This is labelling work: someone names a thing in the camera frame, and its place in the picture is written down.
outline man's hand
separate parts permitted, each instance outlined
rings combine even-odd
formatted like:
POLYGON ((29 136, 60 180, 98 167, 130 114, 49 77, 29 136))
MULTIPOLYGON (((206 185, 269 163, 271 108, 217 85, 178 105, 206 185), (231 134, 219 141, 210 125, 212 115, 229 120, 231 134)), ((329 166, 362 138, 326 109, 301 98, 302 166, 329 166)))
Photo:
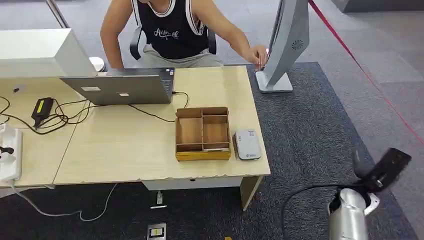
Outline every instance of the man's hand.
POLYGON ((262 68, 268 61, 267 49, 263 45, 256 45, 243 52, 242 57, 257 68, 262 68))

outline chair armrest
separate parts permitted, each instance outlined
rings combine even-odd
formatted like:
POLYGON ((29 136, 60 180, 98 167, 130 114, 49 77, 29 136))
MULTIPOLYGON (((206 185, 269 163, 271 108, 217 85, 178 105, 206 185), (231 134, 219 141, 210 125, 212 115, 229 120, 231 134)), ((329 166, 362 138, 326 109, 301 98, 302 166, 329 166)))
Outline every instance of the chair armrest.
POLYGON ((139 60, 142 57, 139 52, 139 42, 142 31, 143 29, 141 26, 137 27, 132 35, 131 43, 129 44, 129 52, 135 60, 139 60))
POLYGON ((209 53, 217 54, 217 38, 215 32, 210 28, 207 29, 207 38, 209 40, 209 53))

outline black tank top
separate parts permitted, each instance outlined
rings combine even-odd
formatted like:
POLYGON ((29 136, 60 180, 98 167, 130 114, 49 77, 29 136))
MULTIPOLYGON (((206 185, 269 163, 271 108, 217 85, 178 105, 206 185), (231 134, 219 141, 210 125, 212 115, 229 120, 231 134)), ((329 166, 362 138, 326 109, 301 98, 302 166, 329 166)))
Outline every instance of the black tank top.
POLYGON ((137 24, 146 34, 147 44, 162 57, 183 59, 208 48, 208 29, 200 21, 195 25, 191 0, 170 0, 165 13, 154 11, 150 3, 132 1, 137 24))

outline black power adapter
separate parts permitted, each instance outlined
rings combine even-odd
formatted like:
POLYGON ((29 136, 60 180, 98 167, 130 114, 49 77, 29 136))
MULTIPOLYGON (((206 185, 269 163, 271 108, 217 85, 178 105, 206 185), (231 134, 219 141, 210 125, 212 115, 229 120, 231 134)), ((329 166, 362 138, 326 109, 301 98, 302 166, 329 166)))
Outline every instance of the black power adapter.
POLYGON ((50 111, 53 106, 53 98, 46 97, 40 98, 35 104, 34 111, 32 112, 31 118, 34 119, 34 128, 37 129, 42 121, 46 120, 50 116, 50 111))

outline white monitor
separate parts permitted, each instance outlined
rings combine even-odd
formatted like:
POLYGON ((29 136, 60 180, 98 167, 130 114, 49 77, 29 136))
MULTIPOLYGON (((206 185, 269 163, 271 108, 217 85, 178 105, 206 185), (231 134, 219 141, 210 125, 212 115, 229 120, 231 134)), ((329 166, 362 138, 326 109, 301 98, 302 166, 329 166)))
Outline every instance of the white monitor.
POLYGON ((269 59, 256 72, 261 93, 293 91, 287 72, 309 45, 308 0, 281 0, 269 44, 269 59))
POLYGON ((70 28, 0 31, 0 78, 95 76, 70 28))

